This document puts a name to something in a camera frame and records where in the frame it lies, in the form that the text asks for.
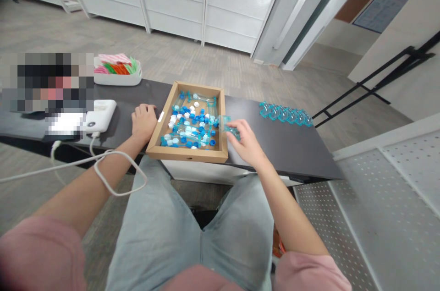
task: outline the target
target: white power bank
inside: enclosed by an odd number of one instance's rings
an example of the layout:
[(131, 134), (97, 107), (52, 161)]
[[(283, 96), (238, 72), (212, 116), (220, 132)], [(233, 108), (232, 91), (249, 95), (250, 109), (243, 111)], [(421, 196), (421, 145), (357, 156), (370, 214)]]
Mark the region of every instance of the white power bank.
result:
[(105, 132), (109, 127), (115, 108), (116, 101), (114, 100), (95, 100), (93, 111), (86, 114), (86, 133)]

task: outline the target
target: white container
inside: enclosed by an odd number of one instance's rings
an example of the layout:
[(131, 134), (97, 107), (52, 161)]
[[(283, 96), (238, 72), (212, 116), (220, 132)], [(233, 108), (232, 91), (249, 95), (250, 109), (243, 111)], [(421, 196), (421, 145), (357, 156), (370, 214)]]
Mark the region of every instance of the white container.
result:
[[(93, 81), (98, 85), (111, 85), (111, 86), (136, 86), (142, 80), (141, 62), (137, 62), (137, 71), (131, 75), (115, 75), (105, 73), (93, 73)], [(99, 57), (93, 59), (94, 67), (102, 65)]]

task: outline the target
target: desk surface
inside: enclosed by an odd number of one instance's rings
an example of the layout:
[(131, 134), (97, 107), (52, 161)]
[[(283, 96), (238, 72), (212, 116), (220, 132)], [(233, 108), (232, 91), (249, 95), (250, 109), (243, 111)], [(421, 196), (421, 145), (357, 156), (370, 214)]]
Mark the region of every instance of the desk surface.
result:
[[(95, 140), (103, 149), (115, 149), (132, 132), (131, 113), (141, 103), (157, 106), (159, 117), (165, 105), (171, 85), (143, 79), (134, 87), (94, 86), (94, 99), (113, 99), (117, 102), (107, 132)], [(259, 102), (232, 96), (225, 97), (226, 114), (232, 119), (246, 119), (254, 131), (261, 147), (275, 169), (281, 174), (311, 176), (324, 179), (341, 179), (341, 171), (324, 145), (314, 127), (305, 127), (272, 121), (260, 116)], [(33, 115), (0, 111), (0, 135), (40, 141), (47, 125), (44, 118)], [(91, 138), (75, 142), (88, 146)], [(249, 167), (229, 145), (226, 164)]]

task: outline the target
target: jeans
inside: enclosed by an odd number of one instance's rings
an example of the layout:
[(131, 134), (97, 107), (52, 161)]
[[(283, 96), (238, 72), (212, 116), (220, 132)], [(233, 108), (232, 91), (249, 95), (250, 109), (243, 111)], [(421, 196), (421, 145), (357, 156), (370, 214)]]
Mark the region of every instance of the jeans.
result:
[[(256, 174), (238, 179), (214, 219), (200, 230), (158, 161), (144, 156), (139, 167), (148, 182), (130, 195), (107, 291), (158, 290), (197, 264), (245, 290), (271, 290), (274, 220)], [(142, 184), (137, 173), (133, 189)]]

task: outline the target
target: cardboard box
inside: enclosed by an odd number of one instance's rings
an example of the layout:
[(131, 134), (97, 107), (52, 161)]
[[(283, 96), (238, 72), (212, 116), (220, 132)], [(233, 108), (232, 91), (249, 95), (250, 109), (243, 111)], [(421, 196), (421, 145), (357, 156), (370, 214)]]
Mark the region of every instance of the cardboard box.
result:
[[(208, 87), (196, 84), (190, 84), (186, 82), (174, 82), (171, 88), (168, 99), (166, 100), (163, 115), (157, 123), (154, 129), (151, 140), (148, 144), (146, 154), (153, 159), (169, 159), (169, 160), (189, 160), (198, 161), (206, 163), (224, 163), (228, 159), (228, 141), (225, 133), (221, 133), (219, 129), (215, 129), (216, 135), (213, 137), (216, 144), (211, 147), (207, 144), (206, 147), (195, 149), (188, 148), (172, 148), (172, 147), (162, 147), (160, 146), (160, 139), (171, 130), (168, 127), (171, 115), (173, 113), (173, 105), (179, 96), (183, 92), (197, 93), (204, 96), (212, 96), (217, 98), (217, 113), (218, 115), (225, 115), (225, 92), (221, 88)], [(185, 103), (188, 108), (197, 99), (191, 99), (191, 102), (187, 102), (185, 98)], [(205, 109), (207, 111), (206, 102), (198, 101), (200, 106), (196, 108), (197, 114), (199, 114), (200, 109)]]

